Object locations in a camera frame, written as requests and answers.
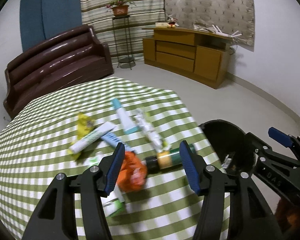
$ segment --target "curtain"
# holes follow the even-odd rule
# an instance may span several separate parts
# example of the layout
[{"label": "curtain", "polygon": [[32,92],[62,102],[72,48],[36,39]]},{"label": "curtain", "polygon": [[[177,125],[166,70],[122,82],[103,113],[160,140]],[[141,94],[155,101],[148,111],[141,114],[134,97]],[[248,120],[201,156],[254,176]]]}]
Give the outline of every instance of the curtain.
[{"label": "curtain", "polygon": [[217,25],[227,34],[242,32],[236,40],[254,44],[253,0],[165,0],[165,9],[166,15],[178,19],[181,27]]},{"label": "curtain", "polygon": [[[81,0],[82,23],[92,25],[98,39],[107,42],[110,48],[112,62],[117,62],[117,54],[112,28],[111,9],[106,4],[111,0]],[[155,22],[164,21],[164,0],[132,0],[136,6],[129,6],[130,34],[132,50],[136,60],[143,59],[142,38],[152,36],[153,31],[142,30],[143,27],[153,27]],[[114,21],[115,36],[118,46],[119,58],[127,55],[125,30],[123,19]]]}]

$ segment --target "cabinet top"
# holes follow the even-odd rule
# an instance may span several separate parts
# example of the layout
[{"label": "cabinet top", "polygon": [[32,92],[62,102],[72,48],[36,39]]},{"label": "cabinet top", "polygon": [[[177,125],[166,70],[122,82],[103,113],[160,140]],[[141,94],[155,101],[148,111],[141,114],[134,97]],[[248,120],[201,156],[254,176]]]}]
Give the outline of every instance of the cabinet top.
[{"label": "cabinet top", "polygon": [[213,37],[217,37],[220,39],[224,39],[224,40],[233,40],[230,37],[225,37],[219,34],[215,34],[215,33],[208,33],[208,32],[204,32],[204,31],[199,31],[199,30],[194,30],[194,29],[188,29],[188,28],[181,28],[181,27],[176,27],[176,28],[167,28],[167,27],[153,27],[153,28],[142,28],[142,30],[160,30],[160,31],[172,31],[172,32],[188,32],[188,33],[197,33],[197,34],[203,34],[203,35],[208,35],[208,36],[213,36]]}]

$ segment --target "crumpled orange wrapper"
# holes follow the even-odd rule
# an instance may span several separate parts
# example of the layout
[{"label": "crumpled orange wrapper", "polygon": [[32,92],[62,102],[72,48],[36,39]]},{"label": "crumpled orange wrapper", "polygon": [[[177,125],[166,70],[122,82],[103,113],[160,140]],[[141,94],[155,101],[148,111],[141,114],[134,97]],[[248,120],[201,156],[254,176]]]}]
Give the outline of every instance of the crumpled orange wrapper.
[{"label": "crumpled orange wrapper", "polygon": [[147,167],[133,152],[125,152],[125,157],[117,179],[119,188],[124,192],[138,191],[146,182]]}]

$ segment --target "sofa backrest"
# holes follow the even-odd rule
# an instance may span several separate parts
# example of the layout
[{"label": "sofa backrest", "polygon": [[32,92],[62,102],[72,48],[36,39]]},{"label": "sofa backrest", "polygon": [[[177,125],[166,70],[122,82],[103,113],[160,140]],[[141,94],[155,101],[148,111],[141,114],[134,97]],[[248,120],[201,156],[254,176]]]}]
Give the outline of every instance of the sofa backrest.
[{"label": "sofa backrest", "polygon": [[52,72],[92,54],[93,32],[82,25],[40,43],[12,60],[8,66],[10,86],[21,94]]}]

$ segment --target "black cap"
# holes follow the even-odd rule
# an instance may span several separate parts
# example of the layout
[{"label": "black cap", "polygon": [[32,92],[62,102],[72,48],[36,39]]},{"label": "black cap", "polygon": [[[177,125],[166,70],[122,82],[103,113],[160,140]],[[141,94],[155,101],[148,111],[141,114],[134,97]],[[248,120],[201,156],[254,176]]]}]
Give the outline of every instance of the black cap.
[{"label": "black cap", "polygon": [[149,156],[145,158],[148,173],[158,173],[160,171],[157,156]]}]

